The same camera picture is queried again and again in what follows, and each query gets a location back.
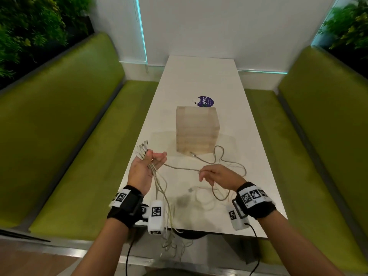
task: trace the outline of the forearm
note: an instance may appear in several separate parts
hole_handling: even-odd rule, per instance
[[[97,239],[74,270],[72,276],[112,276],[119,262],[129,229],[122,222],[109,218]]]
[[[290,275],[343,276],[316,246],[293,229],[277,210],[258,219]]]

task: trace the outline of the left hand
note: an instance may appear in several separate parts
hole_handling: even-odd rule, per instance
[[[156,169],[159,169],[167,161],[167,153],[154,153],[148,149],[144,160],[136,157],[129,170],[128,184],[138,189],[142,195],[146,195],[151,188],[152,183],[152,171],[148,168],[150,164],[153,164]]]

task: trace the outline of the purple sticker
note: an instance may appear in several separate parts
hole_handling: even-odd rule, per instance
[[[214,105],[214,101],[210,97],[200,96],[198,98],[200,101],[197,103],[197,106],[211,107]]]

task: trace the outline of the white table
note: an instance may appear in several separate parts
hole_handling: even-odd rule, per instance
[[[234,60],[170,56],[136,145],[148,140],[150,149],[168,153],[167,164],[202,168],[205,163],[176,152],[175,137],[176,107],[196,106],[199,96],[208,96],[214,100],[220,122],[217,144],[225,148],[224,160],[242,163],[247,168],[246,179],[261,187],[286,217]],[[216,152],[219,157],[221,150],[218,148]],[[120,189],[127,183],[130,163],[134,157],[133,153]],[[213,162],[212,154],[200,157]],[[230,168],[242,173],[242,169],[236,165]],[[168,182],[166,195],[170,203],[175,204],[176,228],[254,236],[251,228],[240,231],[233,229],[226,210],[226,204],[230,202],[216,200],[210,185],[205,181],[199,182],[197,172],[174,170],[165,166],[159,171]],[[150,204],[154,199],[155,187],[152,184],[144,202]],[[266,237],[256,220],[249,217],[249,222],[257,236]]]

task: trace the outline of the green upholstered seat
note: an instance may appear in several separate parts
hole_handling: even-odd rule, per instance
[[[128,81],[38,215],[33,234],[94,240],[125,173],[158,83]]]
[[[273,91],[246,90],[290,223],[335,265],[366,273],[368,264]],[[281,264],[267,240],[262,261]]]
[[[0,92],[0,227],[33,209],[123,77],[101,33]]]
[[[278,88],[368,235],[368,81],[307,47]]]

